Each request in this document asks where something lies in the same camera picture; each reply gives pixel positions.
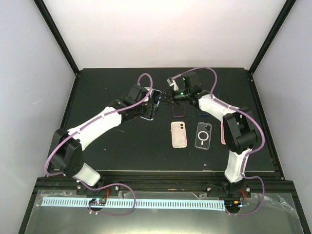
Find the phone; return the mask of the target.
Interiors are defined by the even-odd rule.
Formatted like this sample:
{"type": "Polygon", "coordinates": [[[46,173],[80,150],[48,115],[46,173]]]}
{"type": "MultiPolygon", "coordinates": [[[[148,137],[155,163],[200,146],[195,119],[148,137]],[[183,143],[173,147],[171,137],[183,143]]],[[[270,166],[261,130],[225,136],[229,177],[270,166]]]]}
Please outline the phone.
{"type": "Polygon", "coordinates": [[[199,122],[197,124],[195,135],[195,147],[202,150],[208,150],[210,148],[212,134],[212,125],[205,122],[199,122]]]}
{"type": "Polygon", "coordinates": [[[140,116],[142,119],[148,121],[154,120],[160,103],[159,95],[161,95],[160,90],[153,90],[148,100],[142,103],[143,114],[140,116]]]}
{"type": "Polygon", "coordinates": [[[171,123],[171,136],[173,148],[187,147],[186,127],[183,121],[174,121],[171,123]]]}

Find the magenta smartphone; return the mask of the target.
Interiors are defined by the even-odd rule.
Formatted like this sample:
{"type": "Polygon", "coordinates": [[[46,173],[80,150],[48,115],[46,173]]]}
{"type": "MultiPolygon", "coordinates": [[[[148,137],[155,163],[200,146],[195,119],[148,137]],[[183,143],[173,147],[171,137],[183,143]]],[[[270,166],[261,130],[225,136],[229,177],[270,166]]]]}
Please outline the magenta smartphone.
{"type": "Polygon", "coordinates": [[[172,113],[173,117],[185,117],[186,110],[185,110],[185,103],[180,103],[179,105],[172,106],[172,113]]]}

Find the blue smartphone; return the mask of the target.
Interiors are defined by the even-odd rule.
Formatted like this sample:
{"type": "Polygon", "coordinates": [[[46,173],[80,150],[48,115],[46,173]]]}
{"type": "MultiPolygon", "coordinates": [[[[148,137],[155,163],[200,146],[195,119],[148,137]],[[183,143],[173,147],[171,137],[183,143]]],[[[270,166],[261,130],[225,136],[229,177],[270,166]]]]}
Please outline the blue smartphone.
{"type": "Polygon", "coordinates": [[[200,109],[197,109],[196,113],[197,113],[198,116],[208,116],[209,115],[209,113],[207,113],[205,111],[202,111],[200,109]]]}

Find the black smartphone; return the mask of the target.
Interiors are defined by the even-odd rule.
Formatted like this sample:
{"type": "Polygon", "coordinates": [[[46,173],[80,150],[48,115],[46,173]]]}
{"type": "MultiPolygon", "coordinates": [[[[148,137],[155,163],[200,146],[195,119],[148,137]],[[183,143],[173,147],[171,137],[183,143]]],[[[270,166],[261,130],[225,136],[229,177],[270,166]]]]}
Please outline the black smartphone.
{"type": "Polygon", "coordinates": [[[218,99],[227,107],[232,104],[231,96],[229,94],[219,94],[218,99]]]}

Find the pink phone case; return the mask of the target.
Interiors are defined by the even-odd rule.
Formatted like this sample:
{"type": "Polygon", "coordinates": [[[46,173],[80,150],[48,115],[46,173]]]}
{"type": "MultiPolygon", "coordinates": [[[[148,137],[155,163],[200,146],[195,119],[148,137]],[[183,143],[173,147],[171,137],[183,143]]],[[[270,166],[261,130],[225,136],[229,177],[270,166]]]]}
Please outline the pink phone case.
{"type": "Polygon", "coordinates": [[[224,135],[224,125],[223,125],[223,122],[221,123],[221,143],[223,145],[226,145],[226,142],[225,142],[225,135],[224,135]]]}

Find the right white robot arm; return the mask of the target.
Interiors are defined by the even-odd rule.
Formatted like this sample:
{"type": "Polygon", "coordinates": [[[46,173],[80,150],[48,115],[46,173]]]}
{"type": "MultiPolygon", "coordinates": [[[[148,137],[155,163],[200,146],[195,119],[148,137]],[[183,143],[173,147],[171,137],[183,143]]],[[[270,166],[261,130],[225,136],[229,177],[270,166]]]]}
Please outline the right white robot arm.
{"type": "Polygon", "coordinates": [[[188,102],[221,122],[229,158],[222,192],[234,196],[239,191],[238,182],[244,179],[250,154],[260,151],[265,143],[263,130],[251,116],[249,109],[238,108],[218,99],[213,91],[203,90],[195,69],[178,74],[167,80],[169,88],[157,99],[168,105],[188,102]]]}

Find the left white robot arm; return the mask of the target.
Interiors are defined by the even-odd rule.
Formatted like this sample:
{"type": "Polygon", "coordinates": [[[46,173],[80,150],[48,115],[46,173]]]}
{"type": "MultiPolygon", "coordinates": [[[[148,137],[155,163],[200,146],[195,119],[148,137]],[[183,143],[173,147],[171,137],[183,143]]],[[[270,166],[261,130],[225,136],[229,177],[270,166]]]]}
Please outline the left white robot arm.
{"type": "Polygon", "coordinates": [[[153,120],[161,91],[134,85],[127,95],[109,103],[102,112],[85,123],[69,130],[55,131],[45,169],[53,164],[58,174],[72,177],[87,185],[89,191],[98,195],[105,183],[100,174],[89,166],[83,157],[84,150],[105,132],[136,117],[153,120]]]}

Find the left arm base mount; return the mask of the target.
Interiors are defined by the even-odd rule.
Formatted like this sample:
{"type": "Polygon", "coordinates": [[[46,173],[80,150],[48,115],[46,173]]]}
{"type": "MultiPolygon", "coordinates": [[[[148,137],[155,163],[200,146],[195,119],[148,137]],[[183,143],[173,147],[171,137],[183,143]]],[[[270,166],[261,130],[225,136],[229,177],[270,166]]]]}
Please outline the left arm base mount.
{"type": "Polygon", "coordinates": [[[78,185],[76,192],[77,195],[86,195],[86,196],[106,196],[106,195],[116,196],[120,190],[120,186],[113,185],[101,190],[99,189],[99,187],[94,189],[95,190],[90,190],[81,184],[78,185]]]}

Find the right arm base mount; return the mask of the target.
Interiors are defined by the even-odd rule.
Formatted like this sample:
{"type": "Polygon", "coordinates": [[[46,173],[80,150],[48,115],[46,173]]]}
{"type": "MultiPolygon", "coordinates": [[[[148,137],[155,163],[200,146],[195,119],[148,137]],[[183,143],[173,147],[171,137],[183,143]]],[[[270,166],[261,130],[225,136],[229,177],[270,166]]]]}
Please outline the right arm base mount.
{"type": "Polygon", "coordinates": [[[251,197],[250,188],[245,180],[236,183],[230,183],[226,179],[211,180],[206,183],[206,192],[208,197],[230,199],[251,197]]]}

